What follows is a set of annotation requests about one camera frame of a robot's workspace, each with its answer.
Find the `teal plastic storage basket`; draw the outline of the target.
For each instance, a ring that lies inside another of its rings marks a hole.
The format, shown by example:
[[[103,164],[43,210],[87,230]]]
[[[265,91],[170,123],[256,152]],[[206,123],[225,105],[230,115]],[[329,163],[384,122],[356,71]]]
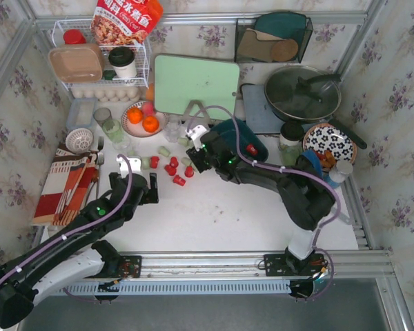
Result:
[[[256,161],[266,161],[268,158],[268,149],[255,135],[255,133],[246,125],[246,123],[240,119],[235,119],[239,128],[239,149],[241,153],[248,159],[255,159]],[[224,139],[227,146],[237,154],[236,149],[236,131],[235,125],[232,119],[222,121],[221,123],[213,126],[211,131],[217,132],[221,138]],[[253,144],[258,150],[258,155],[252,156],[246,151],[246,146]]]

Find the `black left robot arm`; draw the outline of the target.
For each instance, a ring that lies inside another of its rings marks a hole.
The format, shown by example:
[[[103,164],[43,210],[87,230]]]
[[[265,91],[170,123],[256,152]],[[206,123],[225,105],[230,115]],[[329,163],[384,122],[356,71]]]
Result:
[[[115,269],[119,253],[104,237],[131,220],[140,205],[157,203],[157,175],[109,175],[110,189],[62,230],[27,253],[0,264],[0,327],[11,328],[34,307],[76,279]]]

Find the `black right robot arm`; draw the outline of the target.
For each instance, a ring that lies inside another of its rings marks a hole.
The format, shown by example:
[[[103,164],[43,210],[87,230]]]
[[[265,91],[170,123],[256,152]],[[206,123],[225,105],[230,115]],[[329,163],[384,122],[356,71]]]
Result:
[[[299,274],[310,266],[319,225],[337,203],[334,190],[318,177],[312,163],[304,156],[294,166],[245,159],[218,132],[203,126],[188,129],[186,136],[194,144],[186,154],[199,172],[213,169],[224,181],[255,185],[279,194],[298,227],[284,253],[286,267],[292,274]]]

